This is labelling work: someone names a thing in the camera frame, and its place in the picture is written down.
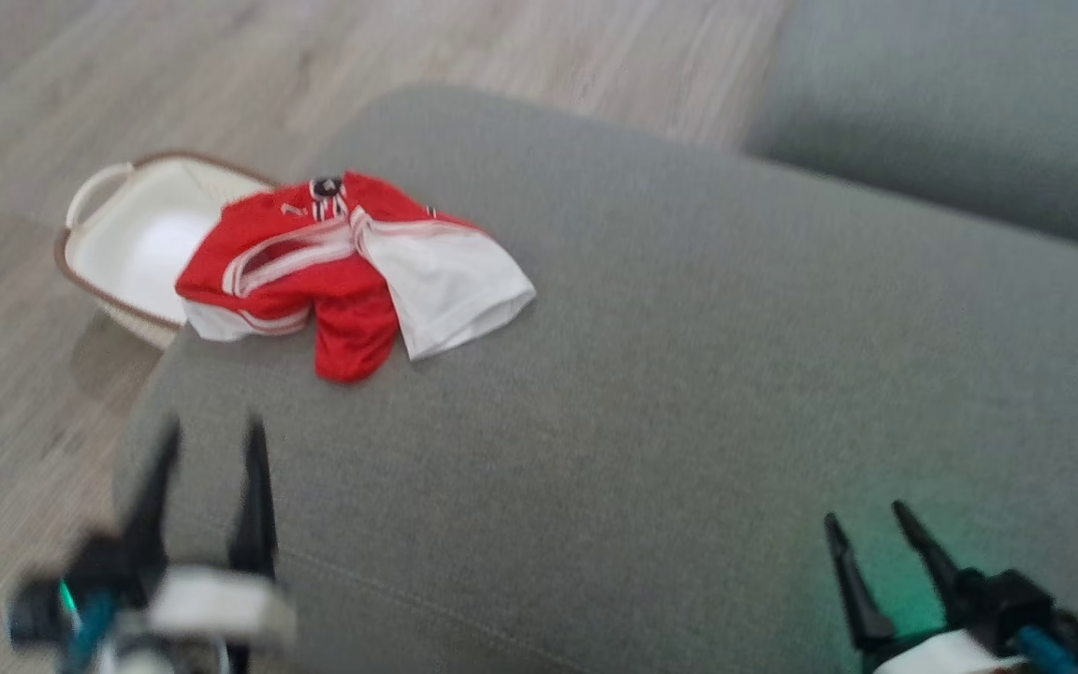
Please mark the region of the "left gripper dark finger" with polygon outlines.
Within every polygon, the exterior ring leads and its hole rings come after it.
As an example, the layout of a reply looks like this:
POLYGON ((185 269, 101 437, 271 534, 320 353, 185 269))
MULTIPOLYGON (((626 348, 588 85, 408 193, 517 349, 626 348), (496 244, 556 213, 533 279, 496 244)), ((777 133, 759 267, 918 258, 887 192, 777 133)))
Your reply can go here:
POLYGON ((245 483, 237 523, 227 542, 231 570, 275 579, 277 529, 264 422, 249 419, 245 435, 245 483))
POLYGON ((149 600, 168 567, 164 542, 168 487, 180 459, 182 427, 168 419, 158 435, 153 460, 147 466, 132 506, 124 518, 125 594, 128 600, 149 600))

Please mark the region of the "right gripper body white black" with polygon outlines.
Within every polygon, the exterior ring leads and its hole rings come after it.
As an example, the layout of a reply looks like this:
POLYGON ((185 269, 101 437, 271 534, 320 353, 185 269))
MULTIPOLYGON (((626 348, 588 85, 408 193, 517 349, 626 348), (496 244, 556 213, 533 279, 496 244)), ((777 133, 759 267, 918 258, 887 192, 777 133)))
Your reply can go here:
POLYGON ((860 583, 860 674, 1078 674, 1078 615, 1018 570, 955 576, 955 625, 896 635, 860 583))

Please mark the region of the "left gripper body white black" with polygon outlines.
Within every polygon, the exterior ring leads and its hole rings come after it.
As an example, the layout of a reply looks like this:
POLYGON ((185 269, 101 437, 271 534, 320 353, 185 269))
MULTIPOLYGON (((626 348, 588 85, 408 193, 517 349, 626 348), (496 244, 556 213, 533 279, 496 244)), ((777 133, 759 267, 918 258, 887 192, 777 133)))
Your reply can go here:
POLYGON ((261 573, 168 564, 103 533, 6 602, 9 647, 51 654, 55 674, 248 674, 254 652, 294 648, 298 627, 261 573))

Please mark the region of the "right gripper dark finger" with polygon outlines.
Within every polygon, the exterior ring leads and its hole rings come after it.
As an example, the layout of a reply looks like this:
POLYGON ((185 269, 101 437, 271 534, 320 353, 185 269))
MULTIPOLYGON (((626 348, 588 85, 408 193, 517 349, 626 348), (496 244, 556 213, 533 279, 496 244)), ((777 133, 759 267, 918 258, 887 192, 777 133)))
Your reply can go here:
POLYGON ((968 601, 964 596, 966 573, 906 503, 895 500, 893 513, 898 528, 901 529, 911 549, 920 556, 925 572, 931 579, 934 592, 940 599, 946 628, 955 630, 966 625, 968 611, 968 601))
POLYGON ((857 566, 854 549, 834 512, 823 520, 827 550, 833 560, 844 619, 852 647, 860 654, 874 654, 896 638, 896 627, 881 611, 871 589, 857 566))

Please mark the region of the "red jersey with white sleeves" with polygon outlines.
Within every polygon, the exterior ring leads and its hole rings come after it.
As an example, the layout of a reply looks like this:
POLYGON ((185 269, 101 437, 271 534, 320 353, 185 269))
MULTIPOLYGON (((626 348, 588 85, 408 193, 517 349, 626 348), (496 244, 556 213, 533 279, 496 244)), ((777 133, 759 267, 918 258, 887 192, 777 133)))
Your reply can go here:
POLYGON ((198 338, 315 325, 320 379, 372 376, 403 342, 418 361, 521 315, 536 289, 481 226, 345 171, 236 200, 175 283, 198 338))

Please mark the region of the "white laundry basket brown rim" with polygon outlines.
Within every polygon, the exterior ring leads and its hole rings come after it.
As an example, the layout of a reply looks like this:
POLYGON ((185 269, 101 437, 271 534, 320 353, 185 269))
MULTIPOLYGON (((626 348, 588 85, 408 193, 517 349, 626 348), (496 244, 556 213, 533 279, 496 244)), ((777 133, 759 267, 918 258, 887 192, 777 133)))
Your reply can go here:
POLYGON ((189 259, 226 205, 275 184, 193 151, 107 166, 69 201, 55 263, 115 324, 167 350, 185 324, 174 285, 189 259))

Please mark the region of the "large grey sofa seat cushion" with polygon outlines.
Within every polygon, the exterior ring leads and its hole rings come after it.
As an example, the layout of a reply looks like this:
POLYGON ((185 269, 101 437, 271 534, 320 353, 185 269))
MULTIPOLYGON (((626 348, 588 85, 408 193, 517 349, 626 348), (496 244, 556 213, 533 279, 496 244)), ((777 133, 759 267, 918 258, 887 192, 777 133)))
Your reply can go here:
POLYGON ((901 632, 960 564, 1078 611, 1078 246, 474 91, 382 95, 353 169, 490 230, 536 300, 341 387, 313 333, 177 338, 118 445, 183 425, 166 541, 219 559, 265 421, 310 671, 846 674, 824 515, 901 632))

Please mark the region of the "small grey sofa cushion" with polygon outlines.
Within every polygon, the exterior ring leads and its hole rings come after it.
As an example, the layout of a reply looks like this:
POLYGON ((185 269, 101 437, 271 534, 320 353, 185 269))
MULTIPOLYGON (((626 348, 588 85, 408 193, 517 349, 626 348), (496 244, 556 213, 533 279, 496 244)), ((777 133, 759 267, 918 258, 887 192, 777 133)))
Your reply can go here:
POLYGON ((792 0, 745 149, 1078 243, 1078 0, 792 0))

